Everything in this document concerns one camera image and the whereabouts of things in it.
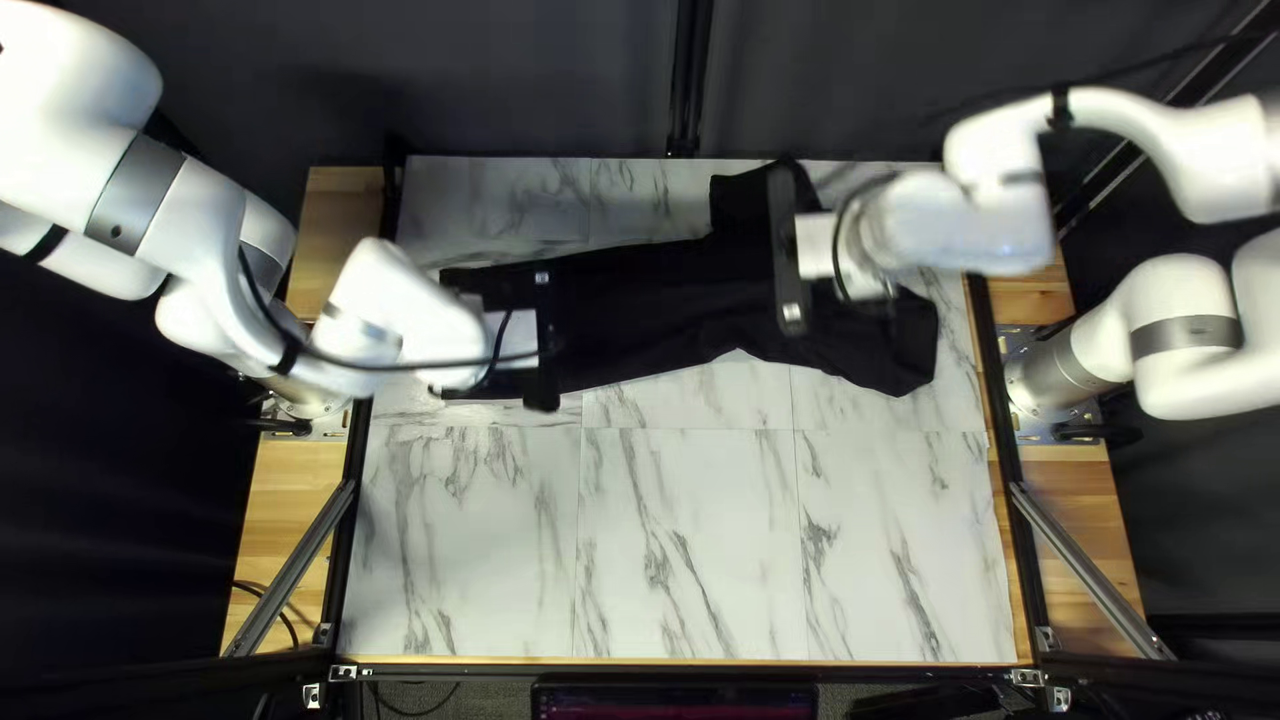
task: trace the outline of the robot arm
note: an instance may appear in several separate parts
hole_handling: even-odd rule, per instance
[[[161,331],[266,384],[288,374],[291,386],[369,396],[381,378],[321,354],[375,366],[488,357],[493,337],[479,309],[375,240],[348,259],[307,343],[317,352],[293,356],[305,341],[280,328],[296,332],[297,322],[278,306],[273,323],[253,291],[271,296],[294,231],[238,184],[138,132],[161,90],[146,55],[90,20],[22,0],[0,0],[0,247],[42,246],[44,266],[122,299],[145,297],[172,275],[157,305]],[[468,387],[484,370],[419,374]]]
[[[914,266],[1018,275],[1047,265],[1055,232],[1037,137],[1055,128],[1105,129],[1132,140],[1197,223],[1276,209],[1280,113],[1254,95],[1176,109],[1106,87],[1076,87],[1011,102],[956,123],[945,170],[911,170],[855,197],[838,217],[796,225],[801,277],[832,277],[883,295],[884,278]],[[840,237],[833,237],[838,232]]]

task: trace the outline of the black pants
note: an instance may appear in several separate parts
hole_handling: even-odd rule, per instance
[[[780,163],[795,176],[797,210],[820,210],[804,169]],[[932,380],[937,311],[906,288],[892,302],[845,304],[829,283],[817,283],[808,334],[782,334],[765,202],[771,167],[712,178],[712,232],[703,238],[443,270],[443,284],[481,295],[486,310],[536,307],[543,346],[559,346],[536,382],[527,372],[499,373],[466,397],[547,398],[700,365],[735,348],[892,396]]]

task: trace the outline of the white marble surface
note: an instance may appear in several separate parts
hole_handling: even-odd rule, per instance
[[[396,241],[424,269],[581,252],[589,249],[591,163],[410,158]]]
[[[707,231],[755,160],[419,158],[424,269]],[[827,205],[901,165],[804,161]],[[564,396],[374,404],[342,651],[1009,662],[1012,619],[961,279],[933,383],[888,398],[741,352]]]
[[[983,434],[797,432],[796,455],[812,659],[1016,660]]]
[[[803,659],[791,432],[582,433],[573,653]]]
[[[568,655],[579,442],[375,420],[343,652]]]
[[[701,237],[712,229],[712,176],[763,160],[591,160],[591,247]]]
[[[589,389],[589,428],[791,429],[790,365],[718,361]]]

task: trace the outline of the monitor screen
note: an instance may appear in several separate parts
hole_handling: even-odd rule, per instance
[[[813,685],[538,684],[535,720],[810,720]]]

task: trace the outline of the wooden tabletop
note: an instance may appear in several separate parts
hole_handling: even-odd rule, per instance
[[[312,168],[298,227],[298,247],[289,275],[288,306],[303,320],[314,320],[333,290],[347,254],[364,237],[376,236],[383,206],[380,168]],[[997,324],[1048,324],[1074,311],[1061,255],[1033,275],[989,282]],[[250,489],[236,577],[270,583],[285,557],[342,479],[346,443],[279,441],[264,437]],[[1142,611],[1129,542],[1105,446],[1028,446],[1021,448],[1023,475],[1057,520],[1075,537],[1120,592]],[[1009,516],[995,450],[992,489],[1005,543],[1009,593],[1014,609],[1015,644],[1020,662],[1029,661],[1030,642],[1024,624],[1018,566],[1009,533]],[[1134,655],[1094,607],[1079,580],[1048,547],[1039,548],[1046,603],[1064,647],[1075,652]],[[291,598],[285,615],[306,644],[320,618],[328,546],[312,562]],[[223,644],[230,642],[257,598],[230,591]],[[292,647],[276,621],[259,652]]]

